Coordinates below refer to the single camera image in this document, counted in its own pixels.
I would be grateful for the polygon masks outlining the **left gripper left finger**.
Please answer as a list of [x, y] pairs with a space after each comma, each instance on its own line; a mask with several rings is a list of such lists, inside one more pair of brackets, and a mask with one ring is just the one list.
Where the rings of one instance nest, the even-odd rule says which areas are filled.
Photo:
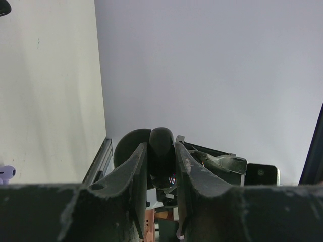
[[1, 186], [1, 241], [139, 241], [144, 237], [147, 144], [90, 186]]

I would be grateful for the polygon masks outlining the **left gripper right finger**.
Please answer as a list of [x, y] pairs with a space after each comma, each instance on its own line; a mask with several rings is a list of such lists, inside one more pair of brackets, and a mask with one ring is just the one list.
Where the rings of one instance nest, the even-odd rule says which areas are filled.
[[322, 241], [322, 186], [234, 186], [175, 150], [185, 241]]

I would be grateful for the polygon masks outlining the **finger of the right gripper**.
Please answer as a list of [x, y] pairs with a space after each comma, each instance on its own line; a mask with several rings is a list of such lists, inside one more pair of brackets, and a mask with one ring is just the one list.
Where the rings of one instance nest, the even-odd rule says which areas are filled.
[[190, 143], [186, 143], [186, 149], [198, 163], [220, 179], [232, 185], [242, 186], [242, 178], [247, 170], [246, 159]]

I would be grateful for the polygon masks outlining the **black earbud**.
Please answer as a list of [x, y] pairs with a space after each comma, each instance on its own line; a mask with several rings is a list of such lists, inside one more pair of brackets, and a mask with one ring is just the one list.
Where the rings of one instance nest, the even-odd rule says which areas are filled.
[[12, 11], [12, 7], [7, 0], [0, 0], [0, 16], [8, 15]]

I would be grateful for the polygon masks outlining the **aluminium frame rail front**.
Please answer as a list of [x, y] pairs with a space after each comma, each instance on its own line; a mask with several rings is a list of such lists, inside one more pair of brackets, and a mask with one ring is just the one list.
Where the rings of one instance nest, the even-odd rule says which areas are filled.
[[113, 170], [112, 157], [112, 140], [105, 138], [83, 179], [83, 183], [86, 186], [90, 186], [105, 177], [109, 171]]

